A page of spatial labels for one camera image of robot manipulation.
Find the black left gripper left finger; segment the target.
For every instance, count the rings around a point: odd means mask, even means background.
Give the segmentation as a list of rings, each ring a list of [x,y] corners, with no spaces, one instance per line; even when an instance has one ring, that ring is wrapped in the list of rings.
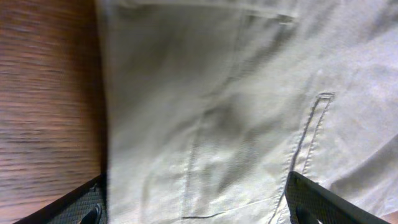
[[[15,224],[107,224],[106,176],[99,175]]]

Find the khaki shorts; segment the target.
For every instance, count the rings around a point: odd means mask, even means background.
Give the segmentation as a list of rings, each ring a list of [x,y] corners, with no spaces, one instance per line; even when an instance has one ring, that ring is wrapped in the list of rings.
[[[98,1],[110,223],[288,223],[296,171],[397,211],[397,1]]]

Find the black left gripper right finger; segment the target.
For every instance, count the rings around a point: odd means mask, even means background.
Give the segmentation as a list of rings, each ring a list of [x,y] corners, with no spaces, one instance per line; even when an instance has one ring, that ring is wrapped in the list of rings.
[[[388,224],[295,171],[288,175],[285,198],[292,224]]]

